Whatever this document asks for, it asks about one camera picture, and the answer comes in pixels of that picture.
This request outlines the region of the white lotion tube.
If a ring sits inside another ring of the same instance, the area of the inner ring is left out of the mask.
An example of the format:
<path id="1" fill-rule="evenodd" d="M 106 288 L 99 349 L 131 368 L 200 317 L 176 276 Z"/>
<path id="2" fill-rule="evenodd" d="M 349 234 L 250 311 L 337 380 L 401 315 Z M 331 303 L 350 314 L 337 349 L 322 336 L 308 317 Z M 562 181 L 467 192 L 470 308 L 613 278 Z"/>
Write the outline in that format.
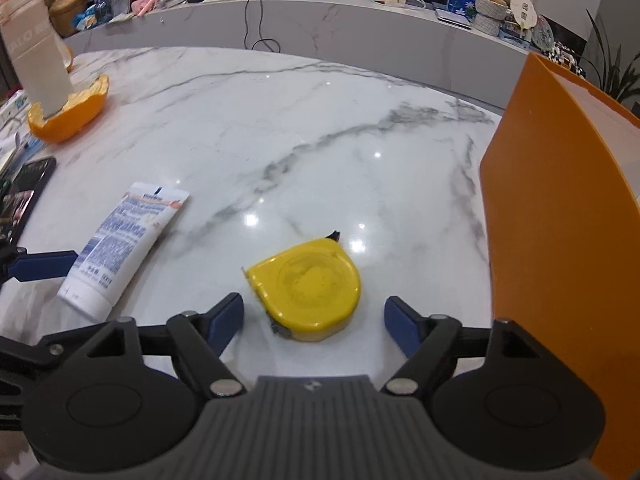
<path id="1" fill-rule="evenodd" d="M 104 322 L 188 198 L 178 188 L 132 184 L 82 248 L 58 298 L 88 320 Z"/>

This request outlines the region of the yellow tape measure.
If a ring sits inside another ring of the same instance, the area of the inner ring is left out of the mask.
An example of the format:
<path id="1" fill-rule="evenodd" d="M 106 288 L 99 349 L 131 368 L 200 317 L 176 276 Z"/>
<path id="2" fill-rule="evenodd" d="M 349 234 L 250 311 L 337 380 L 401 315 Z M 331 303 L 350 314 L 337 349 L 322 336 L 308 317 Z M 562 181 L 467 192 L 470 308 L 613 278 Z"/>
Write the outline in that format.
<path id="1" fill-rule="evenodd" d="M 344 330 L 361 296 L 359 272 L 341 233 L 288 248 L 243 274 L 276 335 L 318 342 Z"/>

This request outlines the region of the black smartphone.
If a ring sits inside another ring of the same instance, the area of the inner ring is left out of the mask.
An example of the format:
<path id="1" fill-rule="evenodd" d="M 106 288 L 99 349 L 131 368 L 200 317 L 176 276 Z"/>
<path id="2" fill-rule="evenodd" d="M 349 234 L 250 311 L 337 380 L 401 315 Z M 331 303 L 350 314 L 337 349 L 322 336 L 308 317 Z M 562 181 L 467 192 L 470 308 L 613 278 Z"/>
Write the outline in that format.
<path id="1" fill-rule="evenodd" d="M 21 166 L 1 203 L 1 236 L 16 245 L 56 168 L 53 156 Z"/>

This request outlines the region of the orange storage box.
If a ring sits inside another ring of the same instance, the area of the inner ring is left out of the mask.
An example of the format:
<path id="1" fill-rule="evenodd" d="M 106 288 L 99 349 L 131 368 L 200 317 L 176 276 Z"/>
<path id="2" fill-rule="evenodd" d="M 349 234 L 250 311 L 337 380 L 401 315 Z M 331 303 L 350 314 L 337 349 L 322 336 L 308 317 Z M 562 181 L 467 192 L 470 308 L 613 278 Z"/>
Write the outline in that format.
<path id="1" fill-rule="evenodd" d="M 480 162 L 492 312 L 600 396 L 594 464 L 639 471 L 639 121 L 593 84 L 526 58 Z"/>

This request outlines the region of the white pink bottle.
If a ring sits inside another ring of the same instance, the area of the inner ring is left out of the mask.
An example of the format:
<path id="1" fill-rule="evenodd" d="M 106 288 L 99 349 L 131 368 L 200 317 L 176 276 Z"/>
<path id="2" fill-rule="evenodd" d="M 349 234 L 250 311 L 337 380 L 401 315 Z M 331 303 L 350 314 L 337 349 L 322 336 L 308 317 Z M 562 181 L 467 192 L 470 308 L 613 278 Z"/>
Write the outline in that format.
<path id="1" fill-rule="evenodd" d="M 29 101 L 44 117 L 62 110 L 74 89 L 44 1 L 1 0 L 1 36 Z"/>

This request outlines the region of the white marble tv console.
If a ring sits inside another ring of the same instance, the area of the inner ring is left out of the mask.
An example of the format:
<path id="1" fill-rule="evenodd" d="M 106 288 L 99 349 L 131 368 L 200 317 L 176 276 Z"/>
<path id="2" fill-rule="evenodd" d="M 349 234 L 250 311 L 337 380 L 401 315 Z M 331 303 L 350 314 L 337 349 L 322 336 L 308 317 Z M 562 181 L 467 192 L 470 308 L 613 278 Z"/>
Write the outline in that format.
<path id="1" fill-rule="evenodd" d="M 75 53 L 149 47 L 250 49 L 276 40 L 283 54 L 374 70 L 494 107 L 506 107 L 527 51 L 439 21 L 428 9 L 372 0 L 194 3 L 78 32 Z"/>

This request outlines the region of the potted green plant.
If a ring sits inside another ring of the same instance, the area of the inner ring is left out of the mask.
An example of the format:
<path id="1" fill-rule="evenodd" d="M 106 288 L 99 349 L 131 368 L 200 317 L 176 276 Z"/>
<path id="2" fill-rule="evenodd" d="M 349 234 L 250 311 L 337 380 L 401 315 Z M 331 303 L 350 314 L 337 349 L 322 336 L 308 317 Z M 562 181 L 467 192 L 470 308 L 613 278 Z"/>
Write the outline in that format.
<path id="1" fill-rule="evenodd" d="M 627 65 L 622 64 L 623 46 L 620 44 L 616 51 L 612 50 L 608 33 L 602 21 L 598 21 L 587 11 L 592 31 L 596 34 L 597 45 L 602 56 L 601 67 L 588 58 L 582 57 L 597 75 L 598 87 L 614 101 L 623 104 L 630 98 L 639 95 L 639 58 L 637 52 Z"/>

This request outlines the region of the teddy bear in basket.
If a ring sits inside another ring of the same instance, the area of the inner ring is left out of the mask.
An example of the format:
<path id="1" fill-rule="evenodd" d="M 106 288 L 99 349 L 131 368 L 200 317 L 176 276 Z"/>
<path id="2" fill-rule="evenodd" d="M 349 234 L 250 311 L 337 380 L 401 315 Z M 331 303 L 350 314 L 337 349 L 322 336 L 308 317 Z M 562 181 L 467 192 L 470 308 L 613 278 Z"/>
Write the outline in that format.
<path id="1" fill-rule="evenodd" d="M 474 6 L 473 27 L 485 35 L 497 37 L 508 12 L 506 0 L 475 0 Z"/>

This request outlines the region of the round white paper fan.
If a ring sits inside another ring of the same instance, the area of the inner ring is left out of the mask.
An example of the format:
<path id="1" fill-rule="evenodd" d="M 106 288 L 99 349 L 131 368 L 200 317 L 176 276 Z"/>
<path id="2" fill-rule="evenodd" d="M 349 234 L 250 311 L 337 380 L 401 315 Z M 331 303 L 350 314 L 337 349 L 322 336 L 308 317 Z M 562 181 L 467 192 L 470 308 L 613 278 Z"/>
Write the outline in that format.
<path id="1" fill-rule="evenodd" d="M 538 15 L 532 0 L 510 0 L 510 10 L 521 29 L 532 29 L 537 25 Z"/>

